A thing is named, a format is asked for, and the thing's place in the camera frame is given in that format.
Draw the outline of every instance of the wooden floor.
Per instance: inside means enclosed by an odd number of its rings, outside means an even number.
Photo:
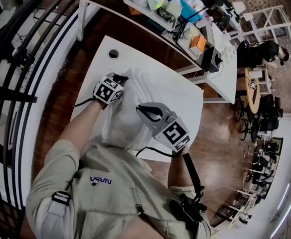
[[[37,136],[33,179],[42,169],[48,150],[70,121],[85,74],[105,35],[155,58],[173,70],[189,64],[183,56],[146,31],[109,12],[99,12],[86,27],[84,40],[76,42],[70,51],[48,98]],[[204,96],[216,97],[208,85],[201,87],[204,88]],[[248,167],[242,162],[242,155],[251,142],[248,137],[247,141],[240,141],[238,127],[231,104],[205,104],[199,133],[190,148],[202,185],[205,186],[202,202],[208,207],[212,224],[215,222],[215,212],[235,199],[234,189],[242,188],[243,175]],[[169,163],[147,162],[153,175],[166,185]]]

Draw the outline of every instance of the seated person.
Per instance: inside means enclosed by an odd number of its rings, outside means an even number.
[[[273,41],[265,41],[256,47],[251,47],[247,41],[243,41],[237,49],[237,68],[254,68],[262,64],[276,68],[276,56],[280,59],[281,65],[290,58],[288,51]]]

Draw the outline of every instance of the ceiling light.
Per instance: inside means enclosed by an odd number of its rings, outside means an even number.
[[[284,195],[283,195],[283,198],[282,198],[281,203],[280,203],[279,207],[277,208],[277,210],[280,209],[280,207],[281,207],[281,205],[282,205],[282,203],[283,203],[283,201],[284,201],[284,199],[285,199],[285,196],[286,196],[287,190],[289,190],[289,187],[290,187],[290,184],[287,185],[287,188],[286,188],[286,190],[285,190],[285,193],[284,193]]]
[[[280,229],[281,225],[283,224],[284,220],[286,219],[287,215],[289,214],[291,210],[291,205],[289,207],[289,209],[287,210],[287,212],[285,213],[284,217],[282,218],[281,222],[279,223],[279,225],[277,226],[277,228],[274,230],[274,232],[271,234],[271,239],[273,238],[273,236],[276,234],[276,232]]]

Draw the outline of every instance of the blue bin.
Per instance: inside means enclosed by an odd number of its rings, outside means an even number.
[[[181,16],[184,18],[189,18],[190,16],[192,16],[193,14],[195,14],[197,11],[192,8],[191,6],[189,6],[184,0],[180,0],[181,1],[181,5],[183,7],[182,12],[181,12]],[[199,20],[201,20],[203,17],[198,14],[196,16],[194,16],[193,18],[191,18],[189,21],[191,23],[195,23]]]

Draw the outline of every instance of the beige jacket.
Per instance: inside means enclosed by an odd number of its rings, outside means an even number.
[[[115,238],[141,209],[164,238],[193,238],[169,209],[169,202],[181,193],[193,198],[193,187],[167,189],[150,174],[144,161],[115,147],[90,142],[81,159],[84,168],[77,171],[78,150],[65,140],[55,143],[47,154],[26,203],[27,218],[37,238]],[[54,223],[63,211],[54,214],[53,221],[46,217],[56,191],[67,191],[72,198],[62,226]],[[208,221],[202,216],[205,222],[200,224],[197,238],[210,238]],[[66,235],[53,234],[57,227],[67,230]]]

